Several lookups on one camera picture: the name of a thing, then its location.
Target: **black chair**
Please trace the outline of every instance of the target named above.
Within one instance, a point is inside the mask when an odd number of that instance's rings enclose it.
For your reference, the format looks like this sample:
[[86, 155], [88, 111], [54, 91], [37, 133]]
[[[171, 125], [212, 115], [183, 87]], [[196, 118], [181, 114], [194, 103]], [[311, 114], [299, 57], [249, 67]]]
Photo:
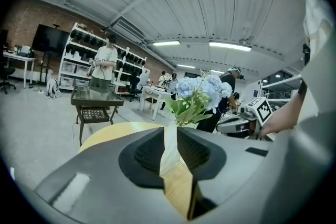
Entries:
[[15, 72], [14, 67], [5, 67], [4, 50], [2, 48], [0, 54], [0, 78], [3, 80], [3, 82], [0, 82], [0, 88], [3, 88], [6, 94], [7, 94], [6, 87], [13, 87], [14, 90], [16, 90], [16, 87], [8, 82], [8, 76], [13, 74], [14, 72]]
[[133, 99], [137, 99], [138, 101], [140, 101], [140, 97], [137, 96], [137, 94], [141, 93], [141, 90], [137, 89], [137, 85], [139, 83], [140, 79], [135, 75], [135, 76], [131, 76], [130, 78], [130, 83], [131, 83], [131, 88], [130, 88], [130, 94], [131, 94], [131, 100], [130, 102], [132, 102]]

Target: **yellow table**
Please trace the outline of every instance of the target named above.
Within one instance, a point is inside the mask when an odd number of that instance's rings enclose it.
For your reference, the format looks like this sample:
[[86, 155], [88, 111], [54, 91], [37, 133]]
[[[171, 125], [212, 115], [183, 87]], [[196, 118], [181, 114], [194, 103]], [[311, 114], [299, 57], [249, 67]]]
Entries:
[[[99, 143], [158, 127], [164, 127], [166, 130], [166, 126], [146, 122], [123, 122], [107, 126], [86, 139], [79, 152]], [[182, 216], [187, 217], [192, 191], [192, 174], [185, 166], [176, 163], [175, 168], [162, 178], [166, 198]]]

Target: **flower bouquet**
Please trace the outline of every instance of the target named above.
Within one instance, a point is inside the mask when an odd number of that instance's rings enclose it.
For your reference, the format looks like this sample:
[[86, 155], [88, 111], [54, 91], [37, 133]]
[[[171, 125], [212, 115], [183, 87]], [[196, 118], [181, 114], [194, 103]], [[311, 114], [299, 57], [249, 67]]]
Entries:
[[208, 119], [212, 114], [204, 114], [216, 108], [222, 98], [228, 98], [232, 94], [232, 88], [227, 83], [222, 83], [218, 76], [209, 72], [203, 73], [198, 78], [184, 78], [176, 85], [177, 99], [170, 96], [165, 98], [168, 110], [172, 111], [176, 120], [165, 131], [165, 151], [161, 158], [160, 175], [164, 175], [174, 167], [176, 163], [186, 166], [177, 150], [177, 126], [186, 126]]

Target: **glass table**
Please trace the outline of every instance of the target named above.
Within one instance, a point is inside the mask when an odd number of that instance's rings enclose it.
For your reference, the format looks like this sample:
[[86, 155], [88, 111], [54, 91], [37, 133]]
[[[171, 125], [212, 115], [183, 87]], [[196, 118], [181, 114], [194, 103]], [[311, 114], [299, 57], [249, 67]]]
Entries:
[[[71, 104], [77, 109], [77, 124], [78, 118], [80, 119], [79, 144], [81, 146], [84, 124], [108, 121], [113, 124], [115, 111], [117, 107], [124, 105], [124, 101], [113, 92], [112, 88], [75, 86], [71, 94]], [[105, 109], [110, 106], [114, 106], [111, 117]]]

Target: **fluorescent light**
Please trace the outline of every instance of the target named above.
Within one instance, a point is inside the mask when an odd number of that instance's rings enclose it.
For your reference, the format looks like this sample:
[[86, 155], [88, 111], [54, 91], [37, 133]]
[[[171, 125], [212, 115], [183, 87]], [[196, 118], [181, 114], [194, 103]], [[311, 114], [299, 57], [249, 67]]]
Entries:
[[179, 67], [186, 67], [186, 68], [195, 68], [195, 67], [192, 67], [192, 66], [185, 66], [185, 65], [177, 65]]
[[217, 71], [217, 70], [210, 70], [211, 72], [219, 73], [219, 74], [224, 74], [224, 72]]
[[234, 45], [234, 44], [214, 42], [214, 41], [210, 41], [209, 46], [222, 47], [222, 48], [227, 48], [227, 49], [243, 50], [243, 51], [251, 51], [252, 50], [252, 48], [250, 46]]
[[166, 41], [166, 42], [156, 42], [153, 43], [154, 46], [165, 46], [165, 45], [180, 45], [181, 43], [177, 41]]

